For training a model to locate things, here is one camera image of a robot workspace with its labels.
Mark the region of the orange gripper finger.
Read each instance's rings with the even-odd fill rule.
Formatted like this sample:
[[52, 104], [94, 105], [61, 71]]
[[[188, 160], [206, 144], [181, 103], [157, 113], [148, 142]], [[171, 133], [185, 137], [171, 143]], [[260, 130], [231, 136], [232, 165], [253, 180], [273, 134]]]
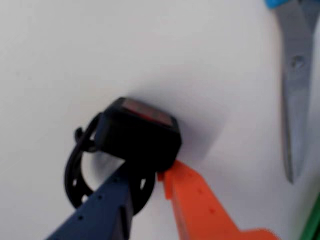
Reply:
[[277, 240], [263, 228], [240, 230], [205, 179], [186, 164], [175, 161], [159, 173], [165, 198], [171, 202], [181, 240]]

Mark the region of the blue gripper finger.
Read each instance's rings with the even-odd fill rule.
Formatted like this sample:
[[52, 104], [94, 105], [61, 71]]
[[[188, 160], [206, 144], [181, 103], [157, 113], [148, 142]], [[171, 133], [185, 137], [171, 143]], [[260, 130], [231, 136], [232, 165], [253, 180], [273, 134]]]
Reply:
[[133, 220], [129, 171], [123, 164], [49, 240], [128, 240]]

